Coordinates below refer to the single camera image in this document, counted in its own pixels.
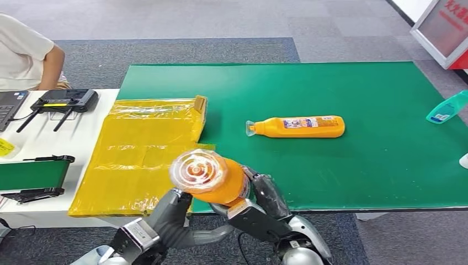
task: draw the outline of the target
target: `black cable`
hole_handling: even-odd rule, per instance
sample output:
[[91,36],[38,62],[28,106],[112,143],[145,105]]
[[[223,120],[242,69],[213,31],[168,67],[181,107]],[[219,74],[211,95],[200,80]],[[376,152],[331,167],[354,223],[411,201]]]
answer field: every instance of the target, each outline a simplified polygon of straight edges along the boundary
[[0,239],[6,238],[6,237],[27,237],[27,236],[34,236],[36,234],[36,226],[35,225],[27,225],[27,226],[20,226],[18,228],[11,228],[11,226],[9,226],[7,221],[5,221],[5,219],[3,219],[3,218],[0,218],[0,224],[2,224],[4,227],[6,227],[8,229],[11,229],[12,231],[16,231],[16,232],[18,232],[20,229],[24,229],[24,228],[30,228],[30,227],[33,228],[33,232],[30,235],[26,235],[26,236],[0,236]]
[[237,236],[237,244],[239,245],[239,249],[241,250],[242,257],[243,257],[244,260],[246,261],[246,264],[247,264],[247,265],[250,265],[249,261],[247,260],[246,255],[245,255],[245,253],[244,253],[244,250],[242,249],[242,246],[241,246],[241,236],[242,236],[243,234],[246,234],[246,233],[245,233],[245,232],[242,232],[242,233],[240,233],[240,234]]
[[26,119],[27,117],[31,116],[33,113],[34,113],[34,112],[31,112],[31,113],[28,114],[28,116],[22,117],[22,118],[19,118],[19,119],[9,118],[8,121],[24,120],[24,119]]

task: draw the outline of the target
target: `bottle cap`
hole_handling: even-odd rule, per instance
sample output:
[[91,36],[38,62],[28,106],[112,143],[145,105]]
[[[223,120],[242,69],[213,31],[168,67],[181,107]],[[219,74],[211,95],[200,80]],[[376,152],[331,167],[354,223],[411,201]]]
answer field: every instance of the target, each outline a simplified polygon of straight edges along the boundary
[[247,136],[252,136],[255,133],[255,123],[253,121],[246,121],[246,134]]
[[177,157],[169,175],[179,189],[193,194],[209,192],[225,181],[227,164],[216,152],[195,149]]

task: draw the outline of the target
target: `person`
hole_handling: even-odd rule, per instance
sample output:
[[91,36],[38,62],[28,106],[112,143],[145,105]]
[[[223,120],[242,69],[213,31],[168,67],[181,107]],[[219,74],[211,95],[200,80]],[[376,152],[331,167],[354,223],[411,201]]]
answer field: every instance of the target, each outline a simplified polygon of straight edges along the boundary
[[64,60],[53,41],[0,12],[0,91],[70,88]]

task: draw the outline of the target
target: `white shirt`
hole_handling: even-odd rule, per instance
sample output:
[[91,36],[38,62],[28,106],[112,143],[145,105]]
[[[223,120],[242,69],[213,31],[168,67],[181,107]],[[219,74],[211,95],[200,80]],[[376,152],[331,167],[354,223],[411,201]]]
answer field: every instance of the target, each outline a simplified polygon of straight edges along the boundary
[[0,91],[33,89],[54,43],[20,21],[0,13]]

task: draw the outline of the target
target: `orange plastic bottle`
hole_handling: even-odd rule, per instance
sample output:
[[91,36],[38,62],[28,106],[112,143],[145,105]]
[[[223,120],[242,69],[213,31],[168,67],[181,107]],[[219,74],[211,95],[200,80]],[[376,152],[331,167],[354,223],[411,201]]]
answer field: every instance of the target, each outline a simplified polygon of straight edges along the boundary
[[208,203],[233,206],[248,196],[248,177],[237,162],[214,151],[195,149],[177,157],[169,169],[172,183]]
[[340,137],[344,121],[340,116],[311,116],[296,118],[270,118],[259,122],[246,122],[246,134],[268,137]]

